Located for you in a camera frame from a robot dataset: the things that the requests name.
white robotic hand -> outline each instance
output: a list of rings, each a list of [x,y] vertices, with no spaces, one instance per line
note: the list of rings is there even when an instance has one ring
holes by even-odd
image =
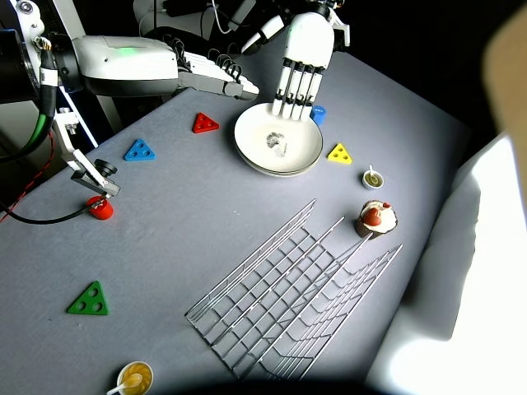
[[[344,30],[344,43],[349,46],[349,26],[335,11],[322,7],[320,12],[295,16],[287,33],[282,75],[273,102],[273,115],[306,121],[319,91],[322,72],[333,53],[333,29]]]

white frosting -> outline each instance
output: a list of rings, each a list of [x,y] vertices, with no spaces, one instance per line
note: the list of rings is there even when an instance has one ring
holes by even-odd
[[[386,233],[392,230],[397,225],[397,218],[395,217],[394,210],[392,207],[384,208],[382,202],[369,202],[364,207],[364,210],[361,211],[361,218],[364,216],[368,210],[371,208],[376,208],[380,212],[380,224],[378,226],[371,226],[362,222],[362,224],[369,230],[373,230],[379,233]]]

table surface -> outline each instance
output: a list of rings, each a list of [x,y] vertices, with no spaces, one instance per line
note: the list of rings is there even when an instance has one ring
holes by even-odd
[[[281,71],[283,36],[242,59],[244,74],[270,101]],[[90,153],[119,169],[122,189],[109,221],[89,215],[57,225],[0,225],[2,393],[104,393],[119,369],[145,360],[152,394],[229,379],[184,313],[312,198],[307,229],[319,235],[346,220],[324,243],[341,253],[359,241],[352,226],[364,202],[389,201],[399,218],[390,234],[369,242],[360,267],[388,248],[402,253],[375,284],[309,373],[362,378],[449,190],[469,130],[444,111],[345,53],[335,53],[317,104],[324,155],[341,142],[352,165],[320,159],[299,177],[251,169],[236,153],[233,130],[254,105],[187,90]],[[193,134],[197,112],[222,126]],[[154,161],[125,162],[143,138]],[[385,177],[379,191],[361,185],[369,164]],[[93,196],[65,170],[17,209],[32,218],[74,211]],[[110,315],[66,314],[93,281]]]

small cup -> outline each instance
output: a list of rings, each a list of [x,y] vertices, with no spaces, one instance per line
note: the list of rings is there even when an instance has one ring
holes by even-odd
[[[370,179],[370,171],[367,170],[362,175],[362,185],[364,185],[364,188],[366,188],[366,189],[379,189],[379,188],[382,188],[383,185],[385,184],[385,179],[383,178],[383,176],[380,175],[380,173],[375,171],[375,170],[373,170],[372,174],[379,180],[379,184],[373,185],[373,184],[370,184],[370,182],[368,182],[368,180],[371,181],[371,179]]]
[[[143,362],[142,360],[135,360],[134,362],[130,362],[128,365],[124,366],[121,371],[119,372],[119,376],[117,376],[117,385],[121,385],[121,383],[123,382],[123,376],[124,376],[124,372],[132,365],[135,365],[135,364],[141,364],[141,365],[145,365],[146,368],[148,368],[150,370],[150,375],[152,377],[152,380],[150,380],[150,384],[143,390],[143,392],[141,394],[145,394],[147,393],[148,391],[150,391],[150,388],[152,388],[152,384],[154,383],[154,372],[152,371],[152,367],[146,363],[146,362]],[[125,395],[124,393],[124,390],[120,390],[119,391],[119,394],[120,395]]]

red cylinder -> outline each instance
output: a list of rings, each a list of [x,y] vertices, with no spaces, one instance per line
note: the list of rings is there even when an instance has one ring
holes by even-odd
[[[86,204],[87,206],[90,206],[91,204],[99,200],[101,200],[101,196],[94,196],[90,200],[88,200]],[[91,208],[90,213],[98,220],[107,220],[114,214],[114,208],[112,207],[108,199],[104,199],[99,206]]]

